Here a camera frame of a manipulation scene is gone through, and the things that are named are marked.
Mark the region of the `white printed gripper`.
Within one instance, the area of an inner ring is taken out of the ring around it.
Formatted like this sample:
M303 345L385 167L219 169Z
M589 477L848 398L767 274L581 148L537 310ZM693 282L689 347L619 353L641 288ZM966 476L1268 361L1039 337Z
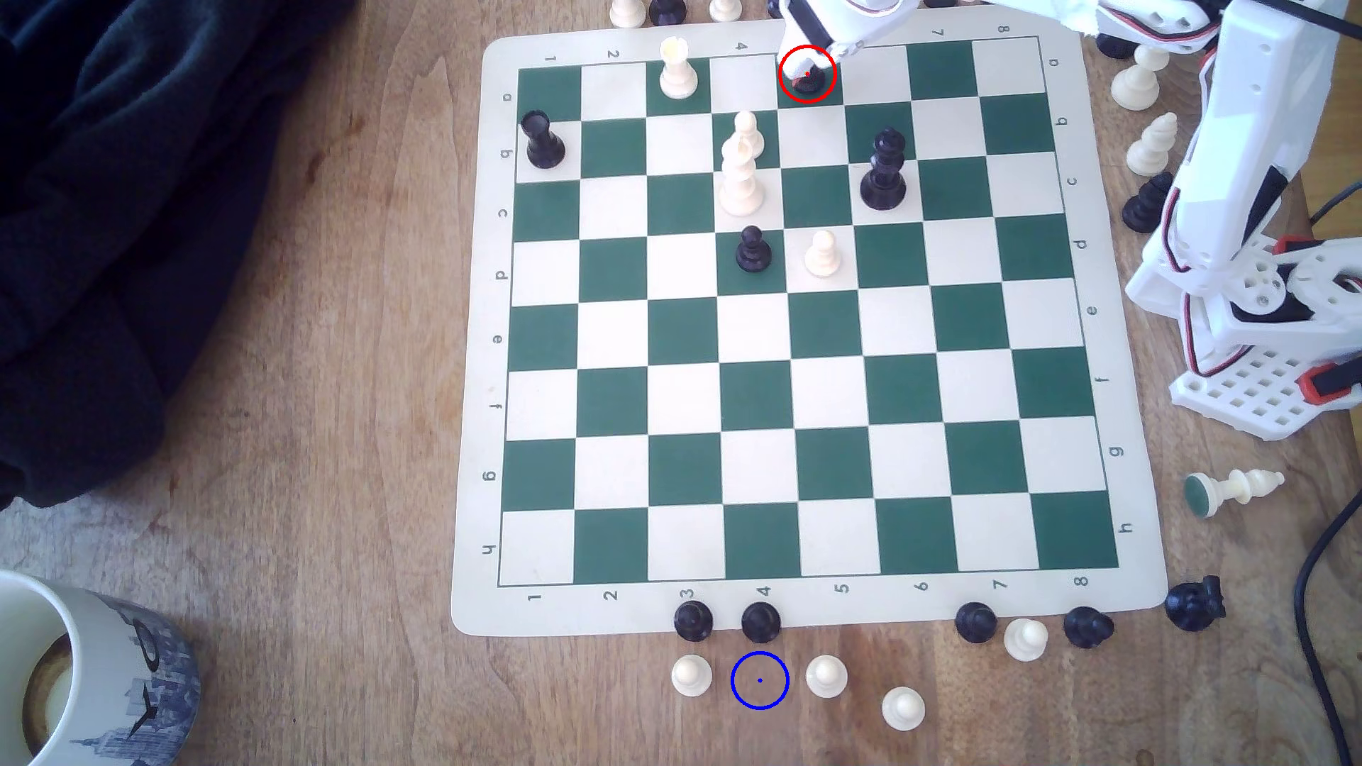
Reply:
M799 46L812 56L814 46L840 60L874 44L902 26L921 1L780 1L785 34L783 57Z

